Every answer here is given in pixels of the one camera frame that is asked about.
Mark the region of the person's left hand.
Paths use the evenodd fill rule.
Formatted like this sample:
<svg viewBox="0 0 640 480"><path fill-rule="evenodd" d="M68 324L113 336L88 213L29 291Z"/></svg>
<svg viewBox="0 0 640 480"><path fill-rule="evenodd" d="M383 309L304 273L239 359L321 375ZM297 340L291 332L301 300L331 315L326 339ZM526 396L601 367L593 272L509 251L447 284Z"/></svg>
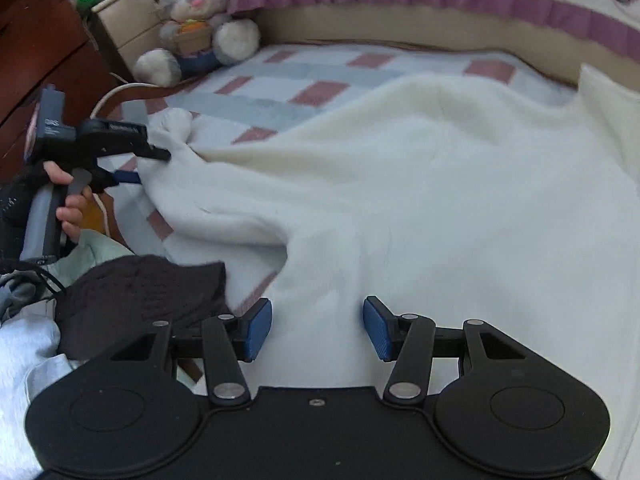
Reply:
<svg viewBox="0 0 640 480"><path fill-rule="evenodd" d="M55 162L45 162L43 169L53 184L71 185L73 183L73 176ZM73 243L77 243L80 239L84 213L92 200L91 188L85 186L79 193L67 196L64 205L56 210L56 218L62 224L62 231Z"/></svg>

